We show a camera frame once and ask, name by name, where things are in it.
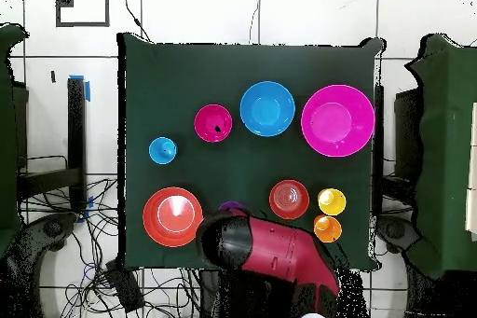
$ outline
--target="wire bundle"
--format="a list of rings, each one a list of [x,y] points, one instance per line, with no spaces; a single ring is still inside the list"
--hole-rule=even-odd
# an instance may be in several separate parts
[[[107,282],[103,267],[103,252],[101,247],[101,236],[117,236],[118,219],[116,216],[111,216],[111,212],[117,212],[117,208],[111,207],[104,203],[104,197],[111,187],[116,184],[116,179],[104,178],[100,181],[91,182],[87,184],[87,190],[98,189],[101,192],[97,193],[92,199],[97,203],[96,208],[89,208],[87,212],[89,214],[81,214],[80,217],[84,219],[86,227],[88,229],[90,249],[92,255],[92,261],[88,262],[85,259],[85,245],[81,243],[75,233],[73,238],[78,246],[79,257],[83,262],[83,277],[79,285],[70,283],[64,290],[64,296],[66,298],[66,304],[61,311],[60,318],[86,318],[87,313],[101,314],[108,313],[110,318],[114,318],[113,311],[124,310],[124,307],[119,303],[117,299],[117,292]],[[57,189],[54,192],[46,192],[43,195],[43,199],[39,197],[32,197],[28,200],[28,204],[34,208],[29,208],[30,212],[43,212],[43,213],[68,213],[72,212],[70,206],[70,199],[62,189]],[[92,222],[92,217],[98,217],[99,222]],[[200,311],[198,305],[199,298],[196,293],[197,289],[194,288],[192,277],[195,277],[199,283],[198,276],[194,270],[180,270],[181,276],[164,283],[159,283],[154,276],[154,272],[151,270],[152,277],[154,278],[157,287],[144,293],[148,295],[157,289],[162,290],[168,297],[168,304],[153,304],[150,301],[146,301],[144,310],[136,310],[137,318],[141,318],[140,312],[145,314],[145,318],[148,318],[151,311],[160,311],[167,318],[184,318],[184,312],[181,309],[185,307],[191,307],[191,315],[188,318],[194,318],[197,315],[197,311]],[[137,271],[134,271],[136,280],[139,282],[139,275]],[[170,301],[170,296],[165,291],[164,285],[171,281],[181,281],[175,286],[176,296],[175,303]],[[187,301],[185,304],[179,304],[179,291],[184,290]]]

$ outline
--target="dark green cloth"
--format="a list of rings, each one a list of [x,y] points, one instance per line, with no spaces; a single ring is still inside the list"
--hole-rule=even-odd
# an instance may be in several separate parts
[[[339,240],[352,268],[375,270],[368,256],[371,142],[358,153],[326,158],[305,141],[300,126],[308,98],[332,84],[353,86],[373,101],[375,55],[382,41],[362,47],[284,47],[239,45],[149,44],[124,34],[126,46],[126,265],[129,267],[207,267],[194,242],[168,248],[151,240],[143,228],[143,207],[163,187],[183,187],[201,203],[204,214],[228,200],[245,204],[254,214],[313,230],[320,213],[318,193],[341,189],[347,209],[337,218]],[[275,137],[259,137],[240,120],[239,104],[251,85],[279,82],[294,97],[291,126]],[[210,144],[194,131],[194,117],[206,104],[221,104],[233,128],[221,143]],[[159,136],[178,147],[171,164],[157,165],[148,146]],[[295,179],[309,192],[307,212],[294,221],[279,220],[268,205],[270,189]],[[338,253],[336,244],[330,246]]]
[[[15,106],[13,104],[13,73],[8,60],[11,48],[25,37],[20,26],[0,24],[0,129],[1,153],[0,168],[2,185],[0,201],[2,218],[0,219],[0,256],[5,252],[13,236],[20,228],[17,211],[17,127],[15,122]]]
[[[416,225],[423,238],[406,254],[437,278],[446,270],[477,270],[477,242],[465,230],[477,48],[460,48],[443,35],[427,36],[423,44],[410,64],[424,92],[424,156],[416,185]]]

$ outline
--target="small blue cup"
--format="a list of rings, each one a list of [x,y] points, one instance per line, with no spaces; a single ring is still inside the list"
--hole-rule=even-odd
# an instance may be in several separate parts
[[[158,164],[168,164],[177,154],[177,145],[167,137],[159,137],[149,146],[149,156]]]

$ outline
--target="magenta bowl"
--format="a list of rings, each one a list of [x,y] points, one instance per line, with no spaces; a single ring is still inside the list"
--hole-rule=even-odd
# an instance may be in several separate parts
[[[218,143],[232,130],[232,117],[227,109],[219,104],[205,105],[196,114],[194,129],[202,140]]]
[[[318,153],[342,158],[358,152],[375,129],[375,111],[368,98],[348,85],[316,91],[302,113],[302,133]]]

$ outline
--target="red bowl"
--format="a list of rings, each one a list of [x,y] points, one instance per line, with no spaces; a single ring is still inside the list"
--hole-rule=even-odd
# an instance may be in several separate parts
[[[202,221],[197,198],[180,187],[165,187],[144,206],[144,229],[151,239],[167,247],[180,247],[193,241]]]
[[[296,219],[309,205],[307,189],[295,180],[283,180],[270,191],[268,198],[272,211],[283,219]]]

